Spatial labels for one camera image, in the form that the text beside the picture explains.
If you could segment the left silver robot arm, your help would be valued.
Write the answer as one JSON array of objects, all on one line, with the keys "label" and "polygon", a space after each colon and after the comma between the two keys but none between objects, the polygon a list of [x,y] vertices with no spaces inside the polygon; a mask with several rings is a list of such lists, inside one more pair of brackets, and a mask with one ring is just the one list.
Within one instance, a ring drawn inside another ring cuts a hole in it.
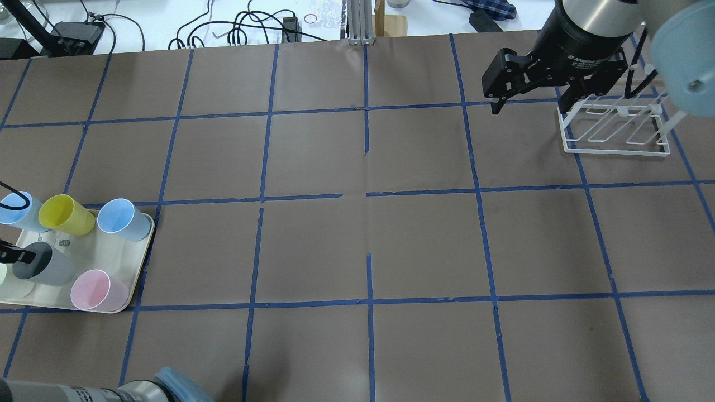
[{"label": "left silver robot arm", "polygon": [[132,381],[123,386],[67,386],[48,382],[1,379],[2,401],[212,401],[189,377],[163,368],[151,381]]}]

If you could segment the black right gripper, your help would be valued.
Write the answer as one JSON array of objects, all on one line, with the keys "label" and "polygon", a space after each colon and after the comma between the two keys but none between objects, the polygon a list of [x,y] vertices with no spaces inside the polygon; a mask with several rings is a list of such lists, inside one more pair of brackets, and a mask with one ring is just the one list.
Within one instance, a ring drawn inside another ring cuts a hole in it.
[{"label": "black right gripper", "polygon": [[567,16],[550,16],[528,56],[500,49],[490,62],[481,84],[491,113],[498,115],[526,86],[526,76],[542,87],[567,86],[559,100],[561,113],[585,97],[606,93],[615,84],[616,73],[625,69],[625,40],[582,30]]}]

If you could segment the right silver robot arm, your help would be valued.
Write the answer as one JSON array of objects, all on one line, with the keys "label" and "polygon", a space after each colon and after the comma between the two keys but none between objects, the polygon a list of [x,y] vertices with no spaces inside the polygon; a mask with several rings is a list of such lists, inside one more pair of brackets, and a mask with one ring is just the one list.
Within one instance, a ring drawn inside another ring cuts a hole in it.
[{"label": "right silver robot arm", "polygon": [[498,114],[516,95],[564,87],[561,113],[624,77],[626,99],[655,79],[680,111],[713,117],[712,1],[557,1],[528,54],[503,48],[481,76]]}]

